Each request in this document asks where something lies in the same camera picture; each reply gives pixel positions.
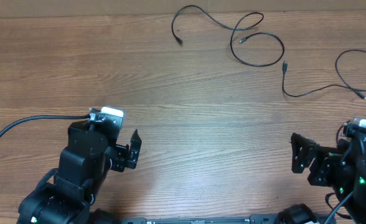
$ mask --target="wooden table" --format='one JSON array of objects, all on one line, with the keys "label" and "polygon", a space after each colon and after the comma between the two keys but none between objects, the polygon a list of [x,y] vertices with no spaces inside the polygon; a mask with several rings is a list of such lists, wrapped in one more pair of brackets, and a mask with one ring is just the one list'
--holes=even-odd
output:
[{"label": "wooden table", "polygon": [[[215,14],[235,25],[242,13]],[[89,107],[126,110],[118,142],[135,128],[143,140],[138,166],[110,172],[93,208],[120,217],[234,217],[276,213],[295,203],[329,213],[324,195],[291,172],[293,132],[334,146],[346,120],[366,118],[366,100],[342,88],[302,98],[292,94],[342,84],[334,62],[366,49],[366,11],[267,12],[255,30],[231,31],[203,14],[0,19],[0,130],[37,114],[79,115]],[[251,17],[243,24],[252,24]],[[366,88],[366,55],[339,62],[345,79]],[[71,121],[32,121],[0,140],[0,223],[15,223],[22,199],[67,145]]]}]

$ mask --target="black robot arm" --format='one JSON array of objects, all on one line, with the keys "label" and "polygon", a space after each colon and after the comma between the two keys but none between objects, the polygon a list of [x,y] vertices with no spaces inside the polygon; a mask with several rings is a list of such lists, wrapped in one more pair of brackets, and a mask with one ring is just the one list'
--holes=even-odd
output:
[{"label": "black robot arm", "polygon": [[[103,219],[116,223],[107,213],[99,210],[91,214],[89,209],[110,169],[123,172],[125,167],[136,168],[141,139],[135,130],[130,147],[116,144],[122,122],[123,111],[103,107],[91,109],[88,120],[72,123],[59,168],[45,175],[22,201],[17,223],[73,224]],[[47,182],[51,176],[54,184]]]},{"label": "black robot arm", "polygon": [[337,147],[322,147],[311,139],[293,133],[292,171],[302,173],[310,166],[311,185],[332,187],[355,223],[366,223],[366,119],[355,118],[344,124]]}]

